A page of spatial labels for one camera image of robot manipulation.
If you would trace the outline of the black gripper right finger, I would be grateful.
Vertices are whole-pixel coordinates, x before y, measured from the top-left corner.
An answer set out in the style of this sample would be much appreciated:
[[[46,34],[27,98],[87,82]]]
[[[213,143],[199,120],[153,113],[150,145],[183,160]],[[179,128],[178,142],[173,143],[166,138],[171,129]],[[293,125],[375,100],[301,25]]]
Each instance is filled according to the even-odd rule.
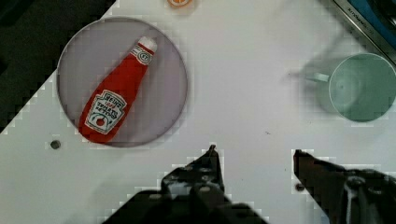
[[[395,178],[374,169],[347,169],[300,149],[293,171],[330,224],[396,224]]]

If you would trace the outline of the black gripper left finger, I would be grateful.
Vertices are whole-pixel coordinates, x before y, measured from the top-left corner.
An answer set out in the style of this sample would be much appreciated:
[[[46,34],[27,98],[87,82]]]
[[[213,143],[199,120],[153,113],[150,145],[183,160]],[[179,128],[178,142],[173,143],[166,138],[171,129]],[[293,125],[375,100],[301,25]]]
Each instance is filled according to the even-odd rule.
[[[132,196],[103,224],[268,224],[245,203],[224,192],[214,145],[201,157],[170,172],[158,190]]]

